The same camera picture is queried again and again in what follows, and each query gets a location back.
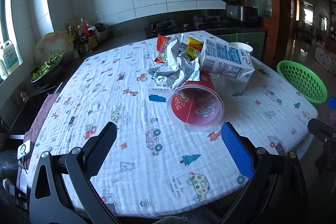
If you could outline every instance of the paper cup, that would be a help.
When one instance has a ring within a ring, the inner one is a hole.
[[[246,50],[247,52],[250,53],[250,56],[252,56],[253,48],[250,45],[247,45],[241,42],[231,42],[229,43],[229,46],[233,46],[233,47],[240,48],[242,50]]]
[[[167,102],[168,116],[189,131],[205,131],[217,125],[224,115],[224,104],[214,91],[209,73],[201,71],[200,81],[188,81]]]

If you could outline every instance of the plastic basket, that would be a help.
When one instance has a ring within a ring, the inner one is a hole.
[[[327,100],[328,92],[323,81],[307,67],[284,60],[277,65],[278,74],[294,86],[312,105],[316,106]]]

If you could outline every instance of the crumpled foil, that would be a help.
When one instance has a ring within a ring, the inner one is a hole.
[[[169,42],[166,50],[166,64],[154,74],[154,81],[161,87],[175,90],[187,81],[200,80],[200,64],[198,58],[189,61],[186,52],[179,52],[184,35],[176,34]]]

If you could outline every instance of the plastic jug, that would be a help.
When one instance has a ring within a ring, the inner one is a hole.
[[[0,46],[0,58],[5,64],[9,74],[19,67],[19,59],[17,58],[16,51],[11,40],[5,42]]]

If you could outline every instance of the plastic cup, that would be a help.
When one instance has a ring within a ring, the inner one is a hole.
[[[245,50],[245,51],[250,53],[250,56],[252,56],[253,48],[250,45],[247,45],[247,44],[241,43],[241,42],[231,42],[231,43],[229,43],[229,46],[233,46],[233,47],[237,47],[237,48],[240,48],[242,50]]]
[[[189,131],[206,131],[218,125],[224,115],[224,104],[214,91],[208,72],[201,71],[200,81],[188,81],[167,102],[170,120]]]

